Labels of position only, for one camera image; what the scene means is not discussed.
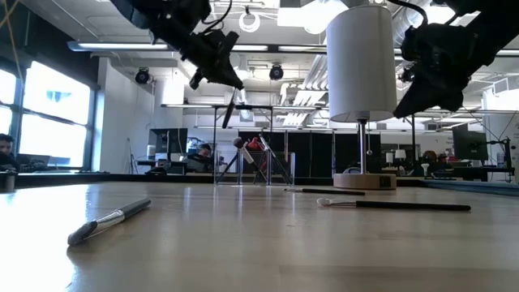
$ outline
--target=wooden table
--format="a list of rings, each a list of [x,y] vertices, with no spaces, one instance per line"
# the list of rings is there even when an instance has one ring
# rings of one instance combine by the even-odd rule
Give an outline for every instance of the wooden table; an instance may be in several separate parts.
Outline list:
[[[149,210],[84,245],[86,220]],[[0,194],[0,291],[517,291],[519,200],[399,188],[367,200],[471,213],[318,208],[283,187],[107,182]],[[344,200],[358,197],[342,196]]]

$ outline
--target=black partition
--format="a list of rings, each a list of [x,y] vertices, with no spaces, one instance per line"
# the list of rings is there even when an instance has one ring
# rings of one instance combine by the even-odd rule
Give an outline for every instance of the black partition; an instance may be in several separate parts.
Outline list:
[[[310,133],[289,133],[289,152],[295,153],[295,177],[309,178],[312,139]]]
[[[369,139],[369,145],[372,151],[367,156],[367,171],[377,174],[382,171],[380,158],[380,135],[366,135],[366,142]],[[358,167],[360,162],[360,141],[357,134],[336,134],[335,135],[335,153],[336,153],[336,172],[338,174],[344,172],[349,167]]]
[[[332,177],[332,134],[311,133],[312,178]]]
[[[258,131],[240,131],[239,136],[244,141],[257,137]],[[264,138],[269,141],[269,132],[264,132]],[[380,173],[380,135],[367,135],[366,141],[372,154],[367,157],[367,170],[373,174]],[[295,153],[296,178],[331,178],[332,177],[332,133],[289,132],[288,150]],[[285,133],[272,133],[270,146],[274,152],[285,151]],[[347,168],[358,166],[360,149],[357,134],[336,134],[336,173],[342,173]],[[249,165],[244,165],[244,171],[252,173]]]

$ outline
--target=makeup brush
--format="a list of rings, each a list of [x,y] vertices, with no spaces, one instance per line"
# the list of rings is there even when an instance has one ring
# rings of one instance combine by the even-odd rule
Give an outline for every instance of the makeup brush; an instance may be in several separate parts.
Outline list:
[[[398,202],[352,201],[332,203],[330,199],[319,198],[320,207],[356,207],[356,208],[388,208],[409,210],[436,210],[436,211],[470,211],[470,206],[457,204],[418,204]]]

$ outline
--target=white cylindrical lamp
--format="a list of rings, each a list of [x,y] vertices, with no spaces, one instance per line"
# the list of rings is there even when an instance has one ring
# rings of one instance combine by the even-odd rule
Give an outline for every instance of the white cylindrical lamp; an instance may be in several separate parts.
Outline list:
[[[358,122],[361,174],[335,174],[334,186],[394,190],[392,174],[368,174],[366,123],[392,117],[397,106],[392,15],[382,6],[357,6],[326,30],[330,119]]]

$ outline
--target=computer monitor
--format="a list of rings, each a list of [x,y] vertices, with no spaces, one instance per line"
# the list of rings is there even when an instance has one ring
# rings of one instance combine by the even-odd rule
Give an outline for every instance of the computer monitor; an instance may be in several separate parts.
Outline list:
[[[185,153],[187,150],[187,129],[151,129],[148,142],[155,145],[156,153]]]
[[[453,129],[454,155],[458,159],[488,160],[487,134]]]

